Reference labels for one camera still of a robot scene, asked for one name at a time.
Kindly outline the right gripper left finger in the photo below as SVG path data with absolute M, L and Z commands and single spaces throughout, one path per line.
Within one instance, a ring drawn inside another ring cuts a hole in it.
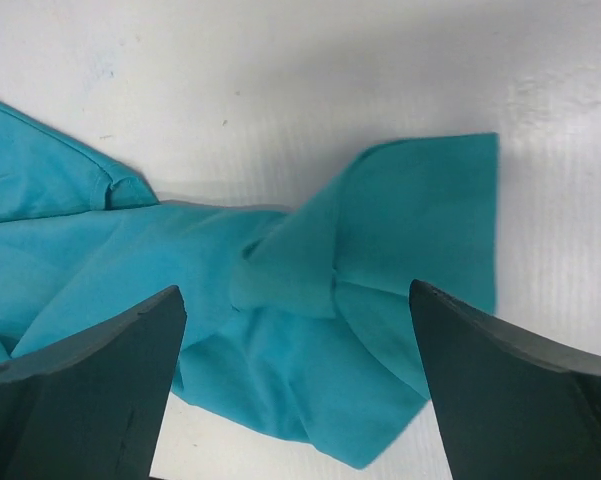
M 147 479 L 183 338 L 171 286 L 0 363 L 0 479 Z

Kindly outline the teal t shirt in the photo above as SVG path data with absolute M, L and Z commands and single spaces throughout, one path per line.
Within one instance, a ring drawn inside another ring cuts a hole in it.
M 0 363 L 175 285 L 175 395 L 365 468 L 429 400 L 411 282 L 495 309 L 498 154 L 494 133 L 377 145 L 291 212 L 163 202 L 0 103 Z

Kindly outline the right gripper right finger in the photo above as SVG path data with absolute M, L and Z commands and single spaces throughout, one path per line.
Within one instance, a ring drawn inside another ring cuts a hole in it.
M 601 479 L 601 356 L 415 280 L 410 311 L 455 479 Z

